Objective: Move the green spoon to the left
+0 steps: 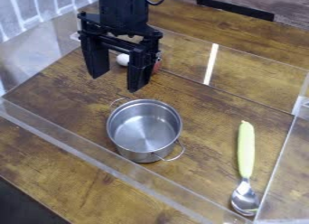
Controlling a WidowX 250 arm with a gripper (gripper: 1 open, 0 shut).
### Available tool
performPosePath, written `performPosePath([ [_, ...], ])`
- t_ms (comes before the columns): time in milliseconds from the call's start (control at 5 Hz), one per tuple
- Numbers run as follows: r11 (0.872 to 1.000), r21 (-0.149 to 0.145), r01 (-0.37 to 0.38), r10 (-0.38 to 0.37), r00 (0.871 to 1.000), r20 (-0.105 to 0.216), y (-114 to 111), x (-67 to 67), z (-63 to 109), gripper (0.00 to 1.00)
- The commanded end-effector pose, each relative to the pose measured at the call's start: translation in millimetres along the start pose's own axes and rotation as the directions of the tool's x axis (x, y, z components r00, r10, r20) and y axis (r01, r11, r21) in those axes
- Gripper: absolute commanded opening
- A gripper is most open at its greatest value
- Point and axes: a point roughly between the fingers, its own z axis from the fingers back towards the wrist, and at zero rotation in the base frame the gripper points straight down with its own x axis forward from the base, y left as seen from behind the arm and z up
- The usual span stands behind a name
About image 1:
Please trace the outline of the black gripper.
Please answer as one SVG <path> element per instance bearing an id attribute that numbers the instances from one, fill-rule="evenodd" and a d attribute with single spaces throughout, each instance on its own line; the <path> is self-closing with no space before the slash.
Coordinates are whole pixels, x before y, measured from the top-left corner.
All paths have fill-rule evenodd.
<path id="1" fill-rule="evenodd" d="M 149 23 L 149 6 L 158 6 L 165 2 L 151 0 L 99 0 L 99 13 L 80 12 L 79 39 L 87 71 L 94 79 L 110 71 L 108 49 L 126 49 L 130 45 L 118 37 L 141 36 L 141 45 L 130 51 L 128 91 L 135 92 L 150 82 L 155 65 L 155 54 L 159 39 L 163 34 Z"/>

